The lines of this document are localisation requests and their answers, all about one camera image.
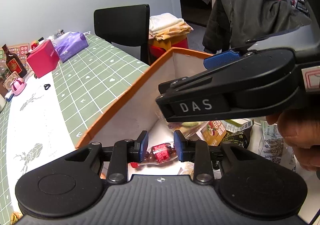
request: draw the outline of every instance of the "purple box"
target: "purple box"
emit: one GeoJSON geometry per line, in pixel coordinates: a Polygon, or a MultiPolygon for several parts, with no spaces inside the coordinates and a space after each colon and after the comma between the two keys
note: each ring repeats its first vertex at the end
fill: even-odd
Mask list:
{"type": "Polygon", "coordinates": [[[83,33],[70,33],[59,45],[55,47],[62,62],[67,61],[89,44],[83,33]]]}

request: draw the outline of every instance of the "chair backrest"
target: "chair backrest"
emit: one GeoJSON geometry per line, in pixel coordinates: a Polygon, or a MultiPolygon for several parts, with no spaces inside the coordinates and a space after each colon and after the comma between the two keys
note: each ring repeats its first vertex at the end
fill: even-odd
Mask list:
{"type": "Polygon", "coordinates": [[[93,17],[97,36],[124,46],[141,46],[140,60],[148,64],[148,4],[98,9],[93,17]]]}

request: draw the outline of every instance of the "brown glass bottle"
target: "brown glass bottle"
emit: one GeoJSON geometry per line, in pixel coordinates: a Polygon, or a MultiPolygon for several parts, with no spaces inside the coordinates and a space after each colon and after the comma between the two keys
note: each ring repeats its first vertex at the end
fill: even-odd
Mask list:
{"type": "Polygon", "coordinates": [[[11,71],[11,73],[16,71],[19,74],[19,76],[23,78],[27,74],[27,70],[21,63],[18,55],[15,53],[11,53],[6,44],[2,47],[2,49],[6,54],[6,57],[7,57],[6,64],[9,70],[11,71]]]}

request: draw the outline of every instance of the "blue gripper pad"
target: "blue gripper pad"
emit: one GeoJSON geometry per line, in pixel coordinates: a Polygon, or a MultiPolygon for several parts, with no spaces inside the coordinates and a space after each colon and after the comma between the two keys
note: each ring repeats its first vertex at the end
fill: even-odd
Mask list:
{"type": "Polygon", "coordinates": [[[140,147],[140,162],[144,160],[146,151],[148,149],[148,144],[149,144],[149,134],[146,132],[142,142],[141,142],[141,147],[140,147]]]}
{"type": "Polygon", "coordinates": [[[225,51],[225,52],[213,55],[210,58],[204,59],[203,65],[207,70],[211,70],[215,67],[234,61],[239,57],[240,57],[240,54],[238,52],[229,50],[229,51],[225,51]]]}
{"type": "Polygon", "coordinates": [[[181,161],[182,154],[183,154],[182,143],[181,143],[180,137],[177,134],[177,132],[173,133],[173,144],[174,144],[174,148],[176,149],[176,152],[177,152],[178,160],[181,161]]]}

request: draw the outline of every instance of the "human hand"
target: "human hand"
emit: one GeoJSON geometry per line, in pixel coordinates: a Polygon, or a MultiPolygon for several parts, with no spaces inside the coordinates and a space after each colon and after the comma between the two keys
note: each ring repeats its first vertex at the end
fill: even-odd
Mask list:
{"type": "Polygon", "coordinates": [[[309,171],[320,170],[320,111],[305,108],[287,110],[267,116],[287,145],[291,146],[301,167],[309,171]]]}

